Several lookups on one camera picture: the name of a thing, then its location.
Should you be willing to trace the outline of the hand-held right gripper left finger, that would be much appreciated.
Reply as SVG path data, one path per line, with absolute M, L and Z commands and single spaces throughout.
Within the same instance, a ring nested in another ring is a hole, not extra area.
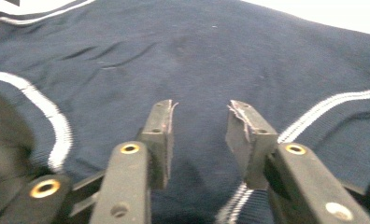
M 135 140 L 113 149 L 90 224 L 151 224 L 150 194 L 171 175 L 175 107 L 156 103 Z

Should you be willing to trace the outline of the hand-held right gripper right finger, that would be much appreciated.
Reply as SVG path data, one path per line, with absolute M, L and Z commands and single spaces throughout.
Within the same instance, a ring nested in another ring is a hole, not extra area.
M 226 142 L 246 188 L 267 191 L 276 224 L 370 224 L 356 190 L 337 180 L 308 147 L 279 143 L 251 105 L 230 102 Z

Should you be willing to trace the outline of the dark sleeveless knit vest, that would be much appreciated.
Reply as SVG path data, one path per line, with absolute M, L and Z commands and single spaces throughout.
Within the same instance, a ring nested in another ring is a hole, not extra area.
M 370 182 L 370 35 L 240 0 L 1 11 L 0 94 L 34 134 L 32 162 L 74 180 L 103 170 L 154 104 L 174 100 L 171 178 L 152 195 L 153 224 L 273 224 L 225 142 L 233 100 L 338 179 Z

